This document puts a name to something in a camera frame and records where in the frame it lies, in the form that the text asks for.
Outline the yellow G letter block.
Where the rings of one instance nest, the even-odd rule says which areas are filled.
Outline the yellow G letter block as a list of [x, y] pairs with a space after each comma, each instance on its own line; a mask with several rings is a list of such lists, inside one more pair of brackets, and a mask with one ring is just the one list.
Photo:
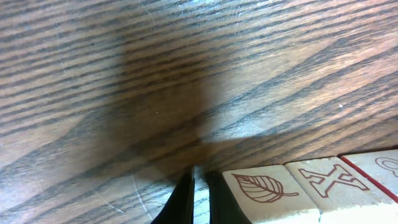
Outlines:
[[337, 157], [286, 163], [320, 211], [320, 223], [397, 224], [397, 203]]

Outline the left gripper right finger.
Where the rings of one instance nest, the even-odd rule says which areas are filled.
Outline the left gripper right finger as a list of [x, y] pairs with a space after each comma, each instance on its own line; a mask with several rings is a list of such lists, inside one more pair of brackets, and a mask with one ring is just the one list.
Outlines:
[[210, 193], [210, 224], [251, 224], [220, 172], [207, 172], [205, 179]]

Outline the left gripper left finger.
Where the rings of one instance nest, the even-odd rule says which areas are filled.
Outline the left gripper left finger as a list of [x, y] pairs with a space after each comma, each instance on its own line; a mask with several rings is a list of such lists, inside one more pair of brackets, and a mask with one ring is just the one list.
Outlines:
[[151, 224], [193, 224], [194, 168], [187, 167], [168, 201]]

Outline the animal picture wooden block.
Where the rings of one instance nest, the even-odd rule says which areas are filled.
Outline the animal picture wooden block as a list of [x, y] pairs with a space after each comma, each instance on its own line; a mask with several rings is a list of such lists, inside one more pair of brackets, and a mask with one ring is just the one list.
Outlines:
[[348, 154], [340, 159], [397, 202], [397, 149]]

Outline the red edged frog block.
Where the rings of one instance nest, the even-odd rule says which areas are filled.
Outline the red edged frog block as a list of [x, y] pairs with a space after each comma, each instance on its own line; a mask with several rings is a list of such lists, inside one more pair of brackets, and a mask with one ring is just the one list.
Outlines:
[[320, 211], [283, 165], [228, 170], [223, 177], [252, 223], [318, 223]]

